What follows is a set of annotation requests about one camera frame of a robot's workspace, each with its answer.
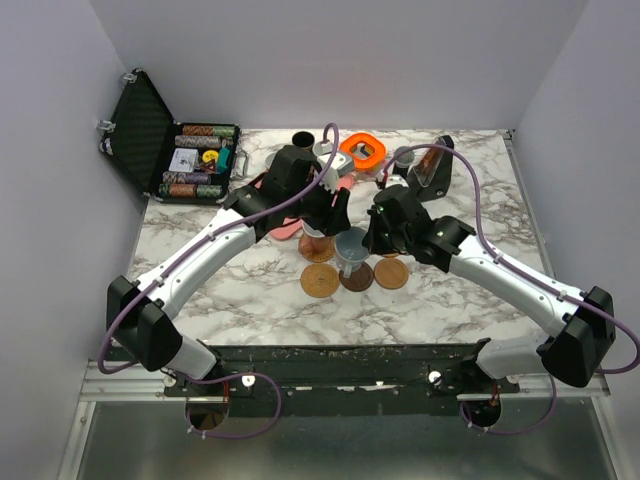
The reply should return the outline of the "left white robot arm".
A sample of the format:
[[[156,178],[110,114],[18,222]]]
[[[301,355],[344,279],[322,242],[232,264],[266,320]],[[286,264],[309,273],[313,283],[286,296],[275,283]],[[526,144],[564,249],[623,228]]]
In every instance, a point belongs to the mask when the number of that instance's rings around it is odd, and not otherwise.
[[[326,236],[346,230],[349,192],[336,186],[337,157],[336,148],[316,156],[293,145],[282,147],[266,172],[229,193],[207,226],[168,260],[135,281],[113,280],[98,360],[105,360],[110,341],[116,340],[146,370],[177,371],[197,393],[214,393],[222,380],[216,355],[180,333],[174,318],[202,284],[285,219],[301,218]]]

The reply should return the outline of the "light blue mug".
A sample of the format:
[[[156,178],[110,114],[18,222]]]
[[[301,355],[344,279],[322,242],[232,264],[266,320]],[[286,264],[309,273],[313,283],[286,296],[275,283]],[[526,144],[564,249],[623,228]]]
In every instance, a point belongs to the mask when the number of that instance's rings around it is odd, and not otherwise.
[[[351,227],[335,236],[335,258],[340,273],[349,278],[369,257],[369,250],[363,245],[366,231]]]

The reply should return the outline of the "pink mug front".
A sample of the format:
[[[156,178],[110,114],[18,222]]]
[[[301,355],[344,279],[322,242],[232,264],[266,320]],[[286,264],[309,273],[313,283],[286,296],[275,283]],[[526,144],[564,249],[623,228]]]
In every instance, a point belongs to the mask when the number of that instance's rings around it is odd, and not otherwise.
[[[298,252],[305,256],[323,254],[333,244],[333,238],[324,235],[321,231],[312,228],[306,222],[302,224],[302,236],[298,242]]]

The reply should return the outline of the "small woven rattan coaster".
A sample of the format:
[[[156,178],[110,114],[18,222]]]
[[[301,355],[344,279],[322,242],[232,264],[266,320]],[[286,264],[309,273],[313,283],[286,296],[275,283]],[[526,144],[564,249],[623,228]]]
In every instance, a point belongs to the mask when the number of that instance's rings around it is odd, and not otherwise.
[[[313,298],[327,298],[339,287],[339,274],[326,263],[308,265],[300,276],[303,291]]]

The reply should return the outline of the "grey mug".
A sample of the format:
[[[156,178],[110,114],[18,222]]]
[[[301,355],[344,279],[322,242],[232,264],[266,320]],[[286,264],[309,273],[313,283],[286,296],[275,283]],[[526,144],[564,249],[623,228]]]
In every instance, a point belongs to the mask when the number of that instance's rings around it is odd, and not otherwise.
[[[326,165],[332,151],[333,144],[331,141],[319,141],[312,148],[312,153],[322,166]],[[339,177],[343,177],[354,170],[353,160],[346,153],[337,150],[331,168],[337,172]]]

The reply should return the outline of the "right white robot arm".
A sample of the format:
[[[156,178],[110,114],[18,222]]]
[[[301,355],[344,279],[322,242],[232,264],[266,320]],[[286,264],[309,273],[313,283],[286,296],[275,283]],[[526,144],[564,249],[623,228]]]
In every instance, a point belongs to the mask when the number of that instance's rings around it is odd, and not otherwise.
[[[509,375],[547,373],[573,386],[586,386],[615,340],[611,295],[599,287],[590,292],[555,280],[485,247],[474,228],[454,217],[433,219],[407,187],[379,191],[368,211],[364,245],[378,255],[407,254],[421,264],[469,280],[509,303],[540,328],[538,335],[509,340],[482,340],[460,379],[480,392]]]

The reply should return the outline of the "large woven rattan coaster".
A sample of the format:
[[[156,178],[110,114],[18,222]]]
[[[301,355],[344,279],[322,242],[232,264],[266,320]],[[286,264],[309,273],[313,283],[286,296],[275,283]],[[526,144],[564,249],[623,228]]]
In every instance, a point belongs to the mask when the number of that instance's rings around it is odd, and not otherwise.
[[[304,259],[312,263],[324,263],[328,262],[334,257],[335,251],[333,248],[329,248],[319,252],[305,251],[301,255]]]

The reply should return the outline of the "dark wood coaster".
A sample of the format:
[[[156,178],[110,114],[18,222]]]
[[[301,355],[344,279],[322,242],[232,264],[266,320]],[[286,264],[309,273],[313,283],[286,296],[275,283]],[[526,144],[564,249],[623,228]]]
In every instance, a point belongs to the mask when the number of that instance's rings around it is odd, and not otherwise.
[[[339,279],[344,288],[352,292],[362,292],[367,290],[374,281],[374,271],[372,267],[363,262],[357,269],[352,270],[348,277],[345,276],[346,269],[339,270]]]

